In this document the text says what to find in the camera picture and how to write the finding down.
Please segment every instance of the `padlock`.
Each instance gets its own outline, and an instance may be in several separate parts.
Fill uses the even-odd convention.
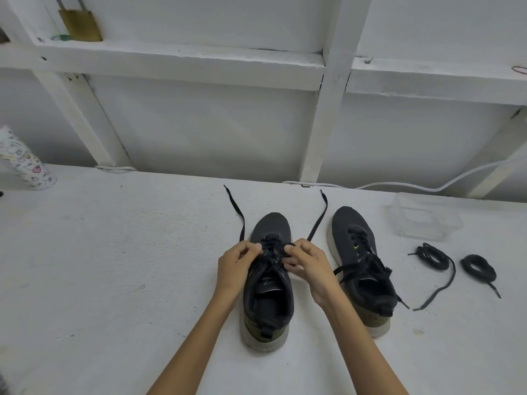
[[[88,11],[84,1],[78,0],[81,9],[66,9],[62,0],[57,0],[60,10],[58,13],[62,18],[62,22],[68,29],[72,40],[77,41],[102,41],[99,26],[93,17],[93,13]]]

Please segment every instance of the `white table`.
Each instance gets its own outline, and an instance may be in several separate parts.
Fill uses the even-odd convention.
[[[317,188],[51,166],[42,192],[0,199],[0,371],[13,394],[144,395],[209,301],[217,258],[268,212],[307,236],[324,208]],[[313,242],[329,255],[326,226],[342,205],[362,213],[399,295],[421,305],[450,272],[423,265],[419,241],[392,234],[392,193],[325,188],[329,209]],[[456,263],[471,253],[495,267],[503,299],[458,265],[449,289],[420,312],[395,309],[377,345],[412,394],[527,391],[527,205],[450,199],[464,228],[432,243]],[[353,393],[333,333],[304,282],[293,280],[286,344],[246,349],[235,309],[199,393]]]

